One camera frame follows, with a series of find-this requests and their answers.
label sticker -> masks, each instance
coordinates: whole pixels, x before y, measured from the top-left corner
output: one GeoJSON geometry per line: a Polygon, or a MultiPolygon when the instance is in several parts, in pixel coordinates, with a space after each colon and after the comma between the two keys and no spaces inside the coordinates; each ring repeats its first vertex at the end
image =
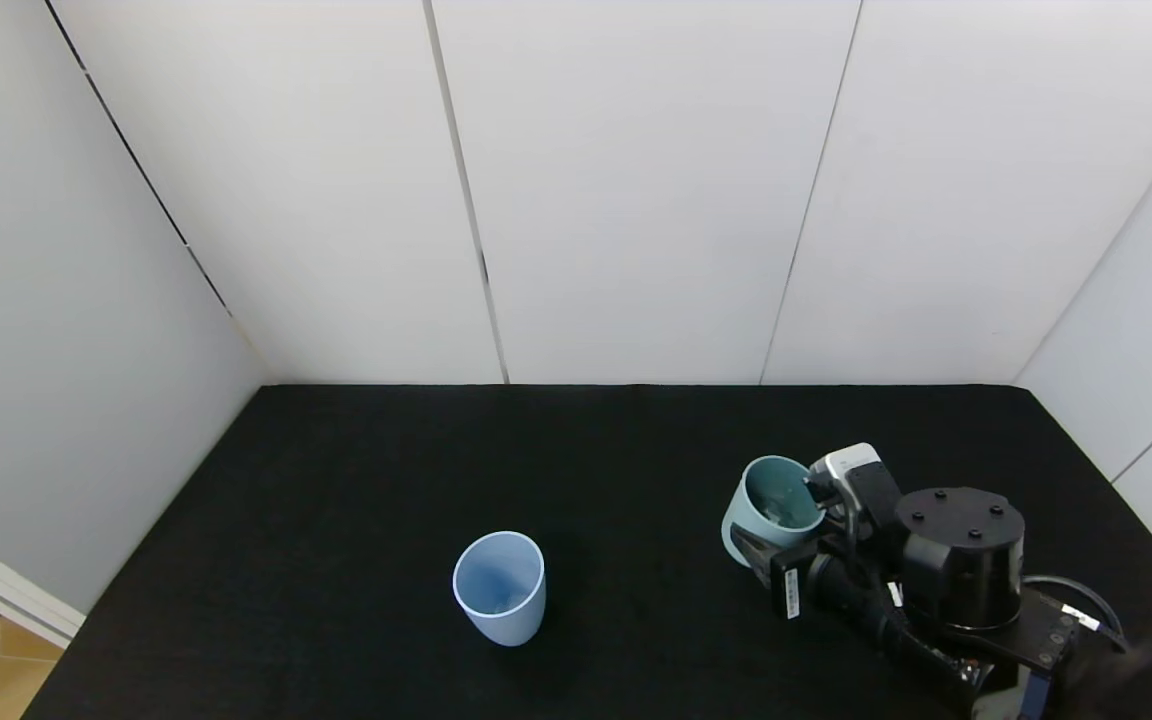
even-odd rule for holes
{"type": "Polygon", "coordinates": [[[785,619],[793,620],[799,615],[799,570],[791,568],[785,571],[785,619]]]}
{"type": "Polygon", "coordinates": [[[1076,609],[1076,607],[1070,607],[1069,605],[1066,605],[1064,607],[1061,607],[1061,611],[1064,612],[1066,615],[1074,615],[1074,617],[1077,617],[1078,624],[1084,626],[1084,628],[1089,630],[1092,630],[1092,632],[1096,632],[1096,630],[1101,626],[1100,620],[1092,617],[1086,612],[1076,609]]]}

light blue cup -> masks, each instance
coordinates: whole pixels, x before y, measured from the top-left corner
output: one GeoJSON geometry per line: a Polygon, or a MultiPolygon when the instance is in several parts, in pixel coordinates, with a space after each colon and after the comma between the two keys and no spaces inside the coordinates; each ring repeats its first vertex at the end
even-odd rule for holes
{"type": "Polygon", "coordinates": [[[483,536],[456,561],[452,592],[488,641],[520,646],[545,616],[545,555],[513,530],[483,536]]]}
{"type": "Polygon", "coordinates": [[[749,567],[732,543],[733,524],[778,547],[804,541],[817,529],[824,510],[808,492],[809,475],[799,462],[780,455],[764,455],[745,465],[723,515],[723,547],[732,560],[749,567]]]}

white backdrop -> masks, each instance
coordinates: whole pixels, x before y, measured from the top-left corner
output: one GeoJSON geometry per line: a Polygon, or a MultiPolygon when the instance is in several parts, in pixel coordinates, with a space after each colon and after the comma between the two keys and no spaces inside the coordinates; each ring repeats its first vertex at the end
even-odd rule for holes
{"type": "Polygon", "coordinates": [[[1152,179],[1152,1],[56,8],[285,381],[1011,382],[1152,179]]]}

mug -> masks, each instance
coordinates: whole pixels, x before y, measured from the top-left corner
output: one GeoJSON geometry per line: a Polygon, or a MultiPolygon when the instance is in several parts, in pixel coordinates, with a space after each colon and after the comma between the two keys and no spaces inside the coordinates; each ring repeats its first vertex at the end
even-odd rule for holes
{"type": "Polygon", "coordinates": [[[780,455],[764,455],[745,465],[723,515],[723,547],[732,560],[749,568],[732,543],[732,524],[778,547],[804,541],[813,532],[824,510],[817,509],[808,492],[808,475],[803,465],[780,455]]]}

black cylindrical motor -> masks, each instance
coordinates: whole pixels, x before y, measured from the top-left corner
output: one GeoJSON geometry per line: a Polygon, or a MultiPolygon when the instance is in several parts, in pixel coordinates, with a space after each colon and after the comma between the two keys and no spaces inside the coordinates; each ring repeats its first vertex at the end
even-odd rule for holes
{"type": "Polygon", "coordinates": [[[916,624],[973,632],[1020,612],[1025,520],[1007,498],[979,488],[925,488],[896,502],[909,532],[901,589],[916,624]]]}

